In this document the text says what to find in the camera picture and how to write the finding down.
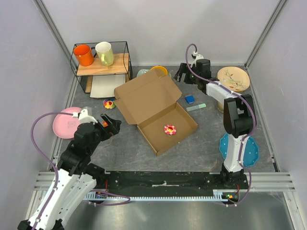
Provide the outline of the brown ceramic cup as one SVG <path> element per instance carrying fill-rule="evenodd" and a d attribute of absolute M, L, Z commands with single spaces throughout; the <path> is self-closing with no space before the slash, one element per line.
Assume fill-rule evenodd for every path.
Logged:
<path fill-rule="evenodd" d="M 224 112 L 224 104 L 217 102 L 217 109 L 219 112 L 223 113 Z"/>

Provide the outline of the brown cardboard box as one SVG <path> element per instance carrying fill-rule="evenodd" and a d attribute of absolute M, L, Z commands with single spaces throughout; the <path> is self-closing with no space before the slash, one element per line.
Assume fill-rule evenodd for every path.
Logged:
<path fill-rule="evenodd" d="M 157 156 L 193 134 L 198 124 L 178 103 L 182 92 L 161 70 L 153 69 L 114 89 L 115 105 L 130 125 L 136 125 Z M 177 133 L 169 136 L 165 125 Z"/>

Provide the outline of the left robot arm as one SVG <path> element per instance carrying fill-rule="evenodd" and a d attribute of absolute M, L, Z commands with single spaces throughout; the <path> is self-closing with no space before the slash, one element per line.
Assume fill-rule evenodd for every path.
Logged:
<path fill-rule="evenodd" d="M 73 140 L 61 154 L 55 176 L 35 213 L 19 223 L 19 230 L 62 230 L 77 206 L 94 188 L 105 184 L 105 170 L 91 163 L 91 155 L 100 142 L 120 131 L 120 120 L 101 114 L 103 123 L 84 108 L 71 114 L 80 121 Z"/>

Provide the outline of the orange mug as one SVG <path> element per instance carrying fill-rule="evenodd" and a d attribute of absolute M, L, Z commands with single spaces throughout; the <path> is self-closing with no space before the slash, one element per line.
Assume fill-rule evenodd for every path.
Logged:
<path fill-rule="evenodd" d="M 94 62 L 92 51 L 94 47 L 89 47 L 86 44 L 81 44 L 73 49 L 73 54 L 81 66 L 90 66 Z"/>

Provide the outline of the pale green tray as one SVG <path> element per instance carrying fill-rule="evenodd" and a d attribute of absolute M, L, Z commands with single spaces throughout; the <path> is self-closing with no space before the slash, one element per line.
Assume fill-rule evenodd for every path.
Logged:
<path fill-rule="evenodd" d="M 141 69 L 141 70 L 138 71 L 137 77 L 138 77 L 138 76 L 141 76 L 141 75 L 143 75 L 143 74 L 145 74 L 145 73 L 147 73 L 147 72 L 149 72 L 149 71 L 150 71 L 149 69 Z"/>

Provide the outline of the pale green stick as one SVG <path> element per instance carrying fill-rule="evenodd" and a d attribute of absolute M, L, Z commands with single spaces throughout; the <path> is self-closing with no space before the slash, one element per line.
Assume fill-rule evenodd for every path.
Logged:
<path fill-rule="evenodd" d="M 187 107 L 186 111 L 187 112 L 195 111 L 195 110 L 199 110 L 199 109 L 202 109 L 202 108 L 205 108 L 205 107 L 206 107 L 206 104 L 205 103 L 201 103 L 201 104 L 198 104 L 198 105 Z"/>

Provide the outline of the pink flower toy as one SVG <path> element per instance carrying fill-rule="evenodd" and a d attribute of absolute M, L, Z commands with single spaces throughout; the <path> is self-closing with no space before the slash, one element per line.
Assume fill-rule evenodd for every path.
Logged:
<path fill-rule="evenodd" d="M 177 133 L 177 129 L 174 125 L 165 125 L 164 132 L 169 136 L 173 136 Z"/>

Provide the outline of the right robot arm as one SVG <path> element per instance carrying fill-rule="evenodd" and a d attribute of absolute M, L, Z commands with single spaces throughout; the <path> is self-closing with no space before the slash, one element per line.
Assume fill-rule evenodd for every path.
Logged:
<path fill-rule="evenodd" d="M 244 153 L 250 133 L 256 127 L 252 96 L 236 93 L 226 88 L 219 79 L 213 78 L 208 59 L 196 59 L 191 64 L 181 63 L 174 79 L 180 82 L 183 74 L 186 84 L 196 84 L 200 91 L 224 106 L 223 124 L 228 142 L 218 183 L 224 188 L 232 188 L 246 180 Z"/>

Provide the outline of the blue polka dot plate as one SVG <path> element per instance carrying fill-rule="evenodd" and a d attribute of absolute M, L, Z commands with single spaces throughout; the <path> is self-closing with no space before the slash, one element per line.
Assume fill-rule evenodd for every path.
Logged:
<path fill-rule="evenodd" d="M 220 139 L 219 150 L 224 160 L 226 159 L 228 153 L 228 142 L 229 142 L 228 139 L 229 139 L 229 134 L 227 133 L 225 133 L 223 137 Z M 244 153 L 242 155 L 243 155 L 243 165 L 246 168 L 254 166 L 258 161 L 259 148 L 253 137 L 247 138 Z"/>

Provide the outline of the pink plate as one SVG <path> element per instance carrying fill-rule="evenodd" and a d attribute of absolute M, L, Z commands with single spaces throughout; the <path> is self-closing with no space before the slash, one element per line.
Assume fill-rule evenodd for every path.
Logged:
<path fill-rule="evenodd" d="M 53 121 L 53 131 L 59 138 L 71 139 L 74 137 L 74 133 L 79 125 L 80 121 L 78 118 L 59 114 Z"/>

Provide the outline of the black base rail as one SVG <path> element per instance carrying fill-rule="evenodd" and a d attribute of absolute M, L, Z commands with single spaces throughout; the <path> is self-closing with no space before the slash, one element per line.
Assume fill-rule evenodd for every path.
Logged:
<path fill-rule="evenodd" d="M 244 180 L 224 180 L 220 173 L 110 171 L 97 189 L 129 197 L 212 196 L 213 190 L 246 188 Z"/>

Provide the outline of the blue small box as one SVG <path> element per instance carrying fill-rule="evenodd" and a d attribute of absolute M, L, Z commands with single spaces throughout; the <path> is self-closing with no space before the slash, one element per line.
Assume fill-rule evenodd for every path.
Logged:
<path fill-rule="evenodd" d="M 195 99 L 194 99 L 194 96 L 193 95 L 186 95 L 185 96 L 185 100 L 186 100 L 186 102 L 188 103 L 188 104 L 192 104 L 192 103 L 194 103 L 195 102 Z"/>

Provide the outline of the beige floral plate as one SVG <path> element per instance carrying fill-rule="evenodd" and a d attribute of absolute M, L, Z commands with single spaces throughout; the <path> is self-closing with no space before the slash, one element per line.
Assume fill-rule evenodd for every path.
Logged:
<path fill-rule="evenodd" d="M 217 73 L 217 79 L 222 85 L 235 92 L 243 92 L 250 87 L 248 74 L 239 67 L 221 68 Z"/>

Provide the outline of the orange bowl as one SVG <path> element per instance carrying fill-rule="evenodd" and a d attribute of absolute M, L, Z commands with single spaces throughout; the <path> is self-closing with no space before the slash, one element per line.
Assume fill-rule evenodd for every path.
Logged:
<path fill-rule="evenodd" d="M 164 75 L 168 75 L 168 71 L 167 71 L 167 69 L 165 68 L 165 67 L 163 67 L 163 66 L 154 66 L 154 67 L 152 67 L 150 70 L 153 70 L 153 69 L 158 69 L 158 70 L 161 70 L 162 72 L 163 72 L 163 74 Z"/>

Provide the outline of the pale green mug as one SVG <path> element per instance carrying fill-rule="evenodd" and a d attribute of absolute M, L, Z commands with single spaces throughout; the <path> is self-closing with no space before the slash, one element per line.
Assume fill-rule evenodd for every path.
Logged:
<path fill-rule="evenodd" d="M 100 42 L 95 46 L 97 55 L 104 66 L 111 66 L 114 62 L 112 46 L 109 42 Z"/>

